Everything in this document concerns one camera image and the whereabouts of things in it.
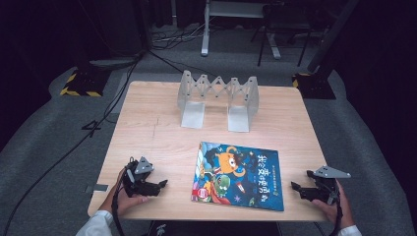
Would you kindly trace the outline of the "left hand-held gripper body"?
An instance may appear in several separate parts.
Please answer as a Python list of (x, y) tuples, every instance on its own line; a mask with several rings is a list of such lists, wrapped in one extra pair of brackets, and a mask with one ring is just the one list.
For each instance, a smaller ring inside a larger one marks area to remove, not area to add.
[(146, 189), (159, 188), (158, 184), (147, 181), (153, 170), (153, 165), (145, 157), (142, 156), (140, 159), (130, 157), (122, 177), (123, 187), (129, 197), (145, 196)]

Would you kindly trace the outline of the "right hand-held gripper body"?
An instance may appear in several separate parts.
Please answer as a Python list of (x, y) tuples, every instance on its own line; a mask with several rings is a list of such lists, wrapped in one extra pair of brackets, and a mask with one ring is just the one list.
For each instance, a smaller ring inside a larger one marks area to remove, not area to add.
[(324, 165), (315, 170), (315, 175), (319, 176), (319, 183), (315, 183), (317, 190), (314, 196), (314, 200), (321, 200), (322, 202), (332, 205), (339, 197), (339, 190), (337, 187), (337, 179), (347, 179), (351, 177), (348, 172)]

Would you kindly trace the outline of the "blue cartoon picture book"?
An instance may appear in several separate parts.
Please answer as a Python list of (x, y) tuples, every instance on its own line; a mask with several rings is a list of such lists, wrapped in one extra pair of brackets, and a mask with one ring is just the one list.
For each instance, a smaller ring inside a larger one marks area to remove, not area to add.
[(191, 200), (284, 211), (278, 151), (201, 142)]

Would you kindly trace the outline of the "translucent expandable book stand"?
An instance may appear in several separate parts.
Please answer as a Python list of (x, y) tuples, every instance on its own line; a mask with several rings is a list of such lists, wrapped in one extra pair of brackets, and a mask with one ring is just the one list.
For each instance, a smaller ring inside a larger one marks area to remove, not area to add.
[(182, 74), (177, 96), (181, 126), (201, 129), (208, 102), (220, 98), (227, 99), (228, 131), (249, 132), (260, 106), (257, 78), (250, 77), (241, 84), (237, 78), (231, 78), (227, 83), (218, 76), (211, 82), (207, 75), (195, 79), (188, 70)]

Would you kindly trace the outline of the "person's left hand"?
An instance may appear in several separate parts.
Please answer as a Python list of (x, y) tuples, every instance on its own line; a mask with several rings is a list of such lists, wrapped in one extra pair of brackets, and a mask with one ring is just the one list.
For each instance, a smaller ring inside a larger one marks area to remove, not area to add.
[(119, 216), (123, 215), (131, 207), (136, 207), (138, 205), (144, 204), (149, 200), (148, 197), (141, 196), (141, 195), (134, 195), (132, 197), (127, 196), (126, 192), (118, 186), (119, 181), (123, 176), (123, 173), (124, 173), (124, 170), (121, 170), (119, 172), (115, 185), (111, 188), (107, 197), (105, 198), (101, 206), (98, 208), (99, 210), (104, 210), (109, 213), (112, 212), (112, 201), (113, 201), (114, 194), (116, 192), (118, 192), (117, 214)]

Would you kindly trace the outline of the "grey tape strip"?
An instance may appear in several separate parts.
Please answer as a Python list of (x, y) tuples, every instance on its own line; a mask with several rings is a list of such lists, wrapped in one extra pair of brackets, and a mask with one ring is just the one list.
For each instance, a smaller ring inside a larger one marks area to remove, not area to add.
[(107, 185), (94, 184), (94, 185), (87, 185), (85, 192), (92, 194), (93, 192), (106, 192), (107, 189), (108, 189)]

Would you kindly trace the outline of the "person's dark trousers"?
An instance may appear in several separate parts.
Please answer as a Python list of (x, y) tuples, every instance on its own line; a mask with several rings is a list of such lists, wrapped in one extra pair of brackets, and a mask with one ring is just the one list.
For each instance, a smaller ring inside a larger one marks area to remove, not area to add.
[(154, 220), (142, 236), (281, 236), (275, 222)]

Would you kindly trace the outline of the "yellow-black striped stand base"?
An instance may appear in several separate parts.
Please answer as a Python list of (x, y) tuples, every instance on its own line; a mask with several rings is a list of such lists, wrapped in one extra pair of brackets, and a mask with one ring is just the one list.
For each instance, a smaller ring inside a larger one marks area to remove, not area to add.
[(299, 89), (305, 99), (335, 99), (335, 95), (327, 80), (315, 74), (297, 73), (291, 78), (292, 85)]
[(92, 73), (75, 70), (60, 91), (61, 95), (103, 96), (111, 72), (98, 70)]

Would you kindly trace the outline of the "grey flat stand base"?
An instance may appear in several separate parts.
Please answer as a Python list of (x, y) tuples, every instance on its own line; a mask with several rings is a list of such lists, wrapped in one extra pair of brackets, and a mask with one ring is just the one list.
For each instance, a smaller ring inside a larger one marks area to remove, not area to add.
[(90, 61), (94, 67), (101, 69), (126, 68), (133, 65), (135, 62), (135, 58), (112, 58)]

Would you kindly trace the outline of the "slanted black stand pole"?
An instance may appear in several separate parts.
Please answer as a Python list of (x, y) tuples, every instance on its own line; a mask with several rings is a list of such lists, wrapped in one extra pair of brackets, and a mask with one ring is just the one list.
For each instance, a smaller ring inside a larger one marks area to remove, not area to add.
[(331, 48), (335, 46), (338, 35), (346, 25), (358, 2), (359, 0), (345, 0), (345, 4), (342, 7), (341, 12), (336, 17), (335, 22), (332, 24), (330, 30), (325, 35), (317, 53), (309, 63), (307, 67), (309, 72), (315, 73), (319, 69), (323, 69), (325, 67), (325, 62), (333, 53)]

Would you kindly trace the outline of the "black chair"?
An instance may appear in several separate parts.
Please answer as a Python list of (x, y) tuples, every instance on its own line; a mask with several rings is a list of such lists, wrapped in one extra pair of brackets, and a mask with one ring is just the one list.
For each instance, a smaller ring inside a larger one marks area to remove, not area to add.
[(263, 18), (260, 26), (256, 29), (251, 41), (254, 41), (259, 32), (262, 33), (261, 48), (258, 58), (258, 65), (264, 53), (265, 42), (268, 36), (275, 33), (291, 33), (289, 41), (295, 38), (296, 34), (306, 34), (302, 52), (298, 60), (298, 66), (301, 65), (307, 44), (311, 38), (312, 27), (300, 5), (287, 4), (279, 0), (271, 0), (262, 8)]

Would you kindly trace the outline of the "white desk frame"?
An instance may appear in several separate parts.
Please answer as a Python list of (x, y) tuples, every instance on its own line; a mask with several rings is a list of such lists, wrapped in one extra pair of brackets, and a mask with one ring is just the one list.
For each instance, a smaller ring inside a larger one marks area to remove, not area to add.
[(209, 21), (214, 17), (261, 19), (264, 3), (206, 0), (201, 55), (209, 55)]

